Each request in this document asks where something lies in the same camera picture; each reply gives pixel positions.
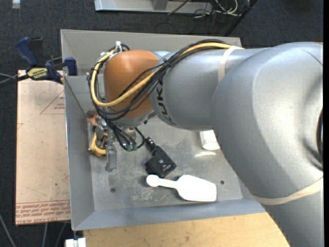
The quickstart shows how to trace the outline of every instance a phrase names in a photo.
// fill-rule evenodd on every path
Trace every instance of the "white scoop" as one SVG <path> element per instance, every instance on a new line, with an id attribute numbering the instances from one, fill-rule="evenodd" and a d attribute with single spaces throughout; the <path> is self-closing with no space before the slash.
<path id="1" fill-rule="evenodd" d="M 151 187 L 175 188 L 178 194 L 185 200 L 209 202 L 215 201 L 217 197 L 215 184 L 191 175 L 182 175 L 177 181 L 161 179 L 157 175 L 149 175 L 146 178 L 146 182 Z"/>

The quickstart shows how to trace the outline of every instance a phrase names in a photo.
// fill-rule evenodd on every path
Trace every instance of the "yellow cable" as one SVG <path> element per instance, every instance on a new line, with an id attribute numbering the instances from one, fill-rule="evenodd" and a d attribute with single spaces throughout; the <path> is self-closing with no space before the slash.
<path id="1" fill-rule="evenodd" d="M 182 56 L 182 55 L 184 55 L 184 54 L 186 54 L 186 53 L 188 53 L 188 52 L 190 52 L 194 49 L 203 48 L 203 47 L 218 47 L 218 48 L 222 48 L 222 49 L 227 49 L 227 48 L 230 48 L 231 45 L 222 44 L 222 43 L 215 43 L 215 42 L 206 42 L 206 43 L 202 43 L 202 44 L 195 45 L 195 46 L 192 46 L 192 47 L 188 48 L 187 50 L 185 50 L 179 56 Z M 95 65 L 95 68 L 93 70 L 92 77 L 91 77 L 91 80 L 90 80 L 90 93 L 92 95 L 92 99 L 93 99 L 94 103 L 99 107 L 112 107 L 112 106 L 122 102 L 124 99 L 128 98 L 134 92 L 136 92 L 137 90 L 142 88 L 153 77 L 153 75 L 160 69 L 160 68 L 158 68 L 156 71 L 154 71 L 152 74 L 148 75 L 145 79 L 143 79 L 141 82 L 139 82 L 137 85 L 135 85 L 133 88 L 131 88 L 129 91 L 127 91 L 122 96 L 115 99 L 114 101 L 106 102 L 106 103 L 100 102 L 97 99 L 96 94 L 95 94 L 95 79 L 96 79 L 96 75 L 97 75 L 99 66 L 101 65 L 101 62 L 106 61 L 112 54 L 113 54 L 113 51 L 109 52 L 108 54 L 104 55 L 103 57 L 101 57 L 99 59 L 99 63 L 97 63 Z"/>

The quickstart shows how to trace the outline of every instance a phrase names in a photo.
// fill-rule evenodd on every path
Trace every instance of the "blue clamp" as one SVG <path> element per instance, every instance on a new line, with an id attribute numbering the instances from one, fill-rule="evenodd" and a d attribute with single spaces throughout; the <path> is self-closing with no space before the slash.
<path id="1" fill-rule="evenodd" d="M 70 76 L 78 75 L 78 68 L 74 58 L 68 57 L 62 62 L 62 58 L 57 58 L 60 60 L 60 64 L 53 65 L 53 61 L 49 60 L 46 62 L 45 67 L 47 71 L 42 70 L 42 67 L 38 67 L 38 59 L 35 57 L 35 54 L 31 50 L 30 43 L 34 42 L 35 52 L 38 55 L 41 55 L 42 52 L 42 38 L 31 41 L 28 37 L 24 37 L 20 39 L 16 45 L 16 51 L 21 56 L 21 58 L 25 59 L 29 63 L 29 67 L 26 69 L 26 74 L 33 80 L 51 80 L 57 83 L 62 84 L 62 75 L 57 72 L 55 67 L 63 67 L 67 66 L 68 74 Z"/>

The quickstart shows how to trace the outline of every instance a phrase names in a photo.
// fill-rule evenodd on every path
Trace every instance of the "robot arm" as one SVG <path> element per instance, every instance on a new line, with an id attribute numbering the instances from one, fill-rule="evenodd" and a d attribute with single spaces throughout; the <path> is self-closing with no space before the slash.
<path id="1" fill-rule="evenodd" d="M 323 45 L 219 44 L 113 52 L 101 115 L 116 127 L 135 127 L 156 114 L 173 127 L 213 129 L 233 170 L 291 246 L 324 246 Z M 126 103 L 117 105 L 120 98 Z M 104 108 L 109 103 L 111 111 Z"/>

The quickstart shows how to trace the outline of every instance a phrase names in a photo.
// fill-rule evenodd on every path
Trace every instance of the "black electronic component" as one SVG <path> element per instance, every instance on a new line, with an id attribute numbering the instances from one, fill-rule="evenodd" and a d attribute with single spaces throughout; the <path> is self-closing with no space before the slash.
<path id="1" fill-rule="evenodd" d="M 152 158 L 145 163 L 149 174 L 155 174 L 159 178 L 164 178 L 167 174 L 175 170 L 176 164 L 161 147 L 155 145 L 149 137 L 145 138 L 145 143 L 152 155 Z"/>

